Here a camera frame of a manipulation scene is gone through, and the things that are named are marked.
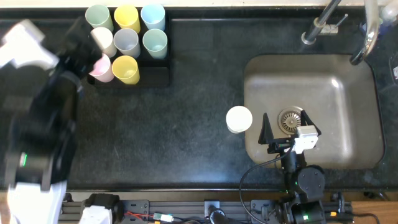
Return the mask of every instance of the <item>yellow cup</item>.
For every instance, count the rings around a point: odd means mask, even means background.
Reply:
[[[137,9],[130,4],[119,6],[114,12],[114,20],[122,28],[130,28],[137,33],[141,30]]]
[[[139,81],[137,61],[130,56],[118,57],[112,64],[112,72],[125,84],[137,84]]]

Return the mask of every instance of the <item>sink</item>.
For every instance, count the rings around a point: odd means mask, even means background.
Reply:
[[[353,66],[349,55],[261,55],[244,71],[244,105],[252,115],[245,145],[250,158],[275,158],[258,144],[262,115],[268,114],[275,138],[300,126],[305,110],[322,131],[308,164],[327,169],[372,168],[384,155],[384,140],[371,68]]]

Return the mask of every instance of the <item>drain strainer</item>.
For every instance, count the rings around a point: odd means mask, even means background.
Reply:
[[[297,127],[301,126],[300,112],[302,110],[298,106],[291,106],[279,113],[278,124],[284,133],[294,134]]]

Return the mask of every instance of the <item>faucet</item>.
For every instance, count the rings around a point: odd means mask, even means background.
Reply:
[[[318,18],[315,18],[308,32],[304,32],[301,40],[304,44],[311,45],[317,40],[317,35],[322,31],[331,13],[336,9],[341,0],[331,0]],[[363,46],[354,53],[349,62],[357,65],[372,51],[379,35],[379,8],[377,0],[364,0],[366,12],[366,35]]]

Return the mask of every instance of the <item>plastic cup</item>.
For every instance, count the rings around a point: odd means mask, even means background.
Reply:
[[[132,29],[121,29],[117,31],[113,39],[114,45],[124,55],[138,58],[141,53],[138,34]]]
[[[249,129],[252,122],[252,114],[244,106],[234,106],[226,114],[226,125],[228,130],[234,134],[239,134]]]
[[[167,55],[167,36],[160,29],[148,30],[142,38],[144,47],[154,59],[163,59]]]
[[[113,23],[108,7],[94,5],[86,10],[86,20],[94,28],[105,27],[113,31]]]
[[[112,72],[125,84],[137,84],[139,81],[137,61],[130,56],[118,57],[112,64]]]
[[[108,57],[113,57],[116,54],[117,50],[113,44],[113,34],[109,29],[98,27],[91,31],[91,35],[104,54]]]
[[[110,82],[114,78],[111,68],[111,61],[106,54],[94,64],[94,70],[89,73],[101,82]]]
[[[114,20],[121,28],[130,28],[137,33],[141,30],[138,11],[133,5],[126,4],[119,6],[114,12]]]
[[[165,11],[161,4],[149,4],[141,9],[141,18],[148,29],[165,29]]]

